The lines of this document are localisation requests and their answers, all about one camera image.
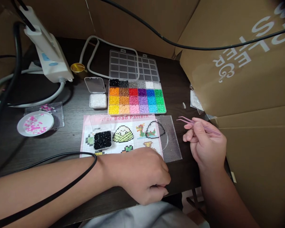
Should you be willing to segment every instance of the black cord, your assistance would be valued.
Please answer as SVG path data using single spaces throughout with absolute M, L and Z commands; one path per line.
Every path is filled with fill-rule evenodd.
M 88 153 L 88 152 L 67 152 L 67 153 L 62 153 L 62 154 L 58 154 L 58 155 L 54 155 L 50 158 L 47 158 L 47 159 L 44 159 L 40 162 L 37 162 L 33 165 L 30 165 L 26 168 L 23 168 L 21 170 L 18 170 L 16 172 L 13 172 L 13 173 L 17 173 L 17 172 L 20 172 L 20 171 L 23 171 L 23 170 L 26 170 L 26 169 L 30 169 L 34 166 L 37 166 L 43 162 L 46 162 L 50 159 L 53 159 L 53 158 L 56 158 L 56 157 L 60 157 L 60 156 L 65 156 L 65 155 L 74 155 L 74 154 L 87 154 L 87 155 L 91 155 L 95 158 L 93 164 L 83 173 L 81 174 L 78 178 L 76 178 L 75 180 L 73 180 L 70 184 L 68 184 L 67 186 L 65 186 L 63 189 L 59 190 L 58 192 L 54 193 L 53 195 L 45 198 L 44 200 L 41 200 L 40 202 L 22 210 L 22 211 L 19 211 L 13 215 L 10 215 L 6 218 L 3 218 L 0 220 L 0 227 L 4 227 L 8 224 L 11 224 L 13 223 L 14 221 L 17 221 L 18 219 L 21 219 L 22 217 L 32 213 L 33 211 L 36 211 L 38 210 L 39 208 L 43 207 L 44 205 L 48 204 L 49 202 L 53 201 L 54 199 L 56 199 L 57 197 L 61 196 L 63 193 L 65 193 L 67 190 L 69 190 L 71 187 L 73 187 L 75 184 L 77 184 L 82 178 L 84 178 L 88 172 L 90 172 L 90 170 L 95 166 L 96 162 L 97 162 L 97 156 L 93 153 Z
M 12 5 L 13 5 L 13 7 L 15 8 L 15 10 L 16 10 L 16 12 L 17 12 L 17 14 L 21 17 L 21 19 L 24 21 L 24 23 L 30 28 L 30 30 L 32 30 L 33 32 L 35 32 L 36 31 L 36 29 L 35 29 L 35 27 L 32 25 L 32 23 L 26 18 L 26 16 L 24 16 L 24 14 L 21 12 L 21 10 L 20 9 L 18 9 L 18 6 L 17 6 L 17 4 L 15 3 L 15 0 L 10 0 L 11 1 L 11 3 L 12 3 Z M 28 11 L 29 9 L 26 7 L 26 5 L 22 2 L 22 1 L 20 1 L 20 0 L 17 0 L 18 2 L 19 2 L 19 4 L 23 7 L 23 9 L 25 10 L 25 11 Z
M 16 56 L 15 55 L 0 55 L 0 59 L 2 59 L 2 58 L 9 58 L 9 57 L 15 58 Z
M 6 106 L 7 107 L 11 107 L 11 106 L 16 106 L 16 105 L 26 105 L 26 104 L 31 104 L 31 103 L 36 103 L 36 102 L 39 102 L 39 101 L 43 101 L 45 99 L 49 98 L 49 96 L 46 96 L 42 99 L 39 99 L 39 100 L 35 100 L 35 101 L 29 101 L 29 102 L 21 102 L 21 103 L 14 103 L 14 104 L 7 104 Z
M 251 43 L 255 43 L 264 39 L 268 39 L 280 34 L 285 33 L 285 29 L 276 33 L 272 33 L 270 35 L 267 36 L 263 36 L 260 38 L 257 38 L 255 40 L 251 40 L 251 41 L 247 41 L 245 43 L 240 43 L 240 44 L 235 44 L 235 45 L 230 45 L 230 46 L 225 46 L 225 47 L 191 47 L 191 46 L 186 46 L 186 45 L 181 45 L 181 44 L 177 44 L 174 43 L 170 40 L 168 40 L 167 38 L 165 38 L 164 36 L 162 36 L 159 32 L 157 32 L 153 27 L 151 27 L 147 22 L 145 22 L 143 19 L 141 19 L 140 17 L 138 17 L 137 15 L 135 15 L 134 13 L 132 13 L 131 11 L 127 10 L 126 8 L 122 7 L 121 5 L 118 5 L 115 2 L 112 2 L 110 0 L 101 0 L 102 2 L 108 3 L 118 9 L 120 9 L 121 11 L 125 12 L 126 14 L 129 14 L 131 17 L 135 18 L 136 20 L 138 20 L 140 23 L 142 23 L 143 25 L 145 25 L 148 29 L 150 29 L 153 33 L 155 33 L 159 38 L 161 38 L 162 40 L 164 40 L 165 42 L 167 42 L 168 44 L 171 44 L 175 47 L 179 47 L 179 48 L 184 48 L 184 49 L 190 49 L 190 50 L 199 50 L 199 51 L 215 51 L 215 50 L 225 50 L 228 48 L 236 48 L 236 47 L 240 47 L 240 46 L 244 46 L 247 44 L 251 44 Z
M 17 2 L 19 2 L 19 4 L 22 6 L 22 8 L 25 10 L 25 11 L 28 11 L 29 9 L 26 7 L 26 5 L 23 3 L 22 0 L 17 0 Z
M 6 107 L 10 92 L 12 91 L 15 82 L 17 81 L 19 75 L 21 74 L 22 48 L 21 48 L 21 40 L 20 40 L 20 26 L 25 26 L 25 24 L 23 24 L 22 22 L 15 22 L 13 26 L 13 34 L 14 34 L 15 46 L 16 46 L 16 68 L 14 71 L 14 75 L 11 79 L 11 82 L 9 86 L 7 87 L 6 91 L 3 93 L 3 96 L 0 102 L 0 119 L 2 117 L 4 108 Z

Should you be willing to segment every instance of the small plate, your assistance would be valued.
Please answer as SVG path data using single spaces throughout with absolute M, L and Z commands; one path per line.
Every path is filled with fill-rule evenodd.
M 17 125 L 18 132 L 27 137 L 42 135 L 54 125 L 53 116 L 45 111 L 31 112 L 24 116 Z

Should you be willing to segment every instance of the gold cylinder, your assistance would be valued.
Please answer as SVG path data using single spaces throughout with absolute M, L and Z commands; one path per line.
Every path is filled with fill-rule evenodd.
M 82 80 L 89 76 L 85 66 L 82 63 L 73 63 L 71 65 L 71 70 Z

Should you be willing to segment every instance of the tweezers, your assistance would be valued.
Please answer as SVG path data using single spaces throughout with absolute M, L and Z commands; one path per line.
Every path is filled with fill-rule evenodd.
M 182 120 L 182 119 L 177 119 L 177 120 L 181 120 L 181 121 L 183 121 L 183 122 L 185 122 L 185 123 L 187 123 L 187 124 L 191 124 L 192 126 L 194 126 L 195 121 L 190 120 L 190 119 L 188 119 L 188 118 L 186 118 L 186 117 L 183 117 L 183 116 L 181 116 L 181 117 L 179 117 L 179 118 L 184 118 L 184 119 L 188 120 L 189 122 L 188 122 L 188 121 L 185 121 L 185 120 Z M 216 135 L 221 135 L 220 133 L 218 133 L 218 132 L 216 132 L 216 131 L 214 131 L 214 130 L 211 130 L 211 129 L 208 128 L 208 127 L 205 127 L 205 126 L 203 126 L 203 127 L 204 127 L 205 131 L 211 132 L 211 133 L 216 134 Z

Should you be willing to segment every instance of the white bead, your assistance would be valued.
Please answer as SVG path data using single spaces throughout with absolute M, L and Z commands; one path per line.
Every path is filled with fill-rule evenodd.
M 146 88 L 147 89 L 154 89 L 153 82 L 146 81 Z
M 93 109 L 101 109 L 107 107 L 107 95 L 104 93 L 90 95 L 90 107 Z
M 154 82 L 154 89 L 161 89 L 161 88 L 162 88 L 162 86 L 160 83 Z

